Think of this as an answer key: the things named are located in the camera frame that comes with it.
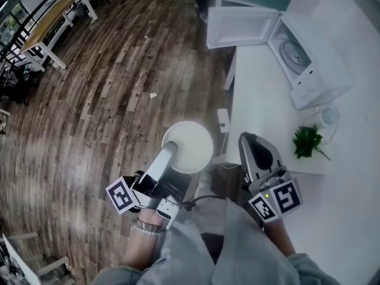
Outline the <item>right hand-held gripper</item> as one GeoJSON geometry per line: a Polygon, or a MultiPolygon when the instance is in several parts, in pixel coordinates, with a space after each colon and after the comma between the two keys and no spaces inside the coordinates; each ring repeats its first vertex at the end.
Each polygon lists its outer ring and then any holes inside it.
{"type": "Polygon", "coordinates": [[[282,167],[280,154],[273,144],[258,135],[243,132],[239,137],[239,153],[247,181],[251,183],[252,198],[248,203],[263,222],[281,219],[303,205],[297,179],[282,167]],[[274,171],[259,179],[261,170],[274,171]]]}

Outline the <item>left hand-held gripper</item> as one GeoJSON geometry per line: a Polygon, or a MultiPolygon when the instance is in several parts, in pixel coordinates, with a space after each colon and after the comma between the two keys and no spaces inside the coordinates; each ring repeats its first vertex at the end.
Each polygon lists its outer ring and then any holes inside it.
{"type": "Polygon", "coordinates": [[[145,173],[137,171],[134,176],[121,176],[106,188],[119,214],[151,209],[167,220],[164,224],[167,230],[172,227],[191,184],[190,175],[167,170],[177,152],[178,145],[167,142],[145,173]]]}

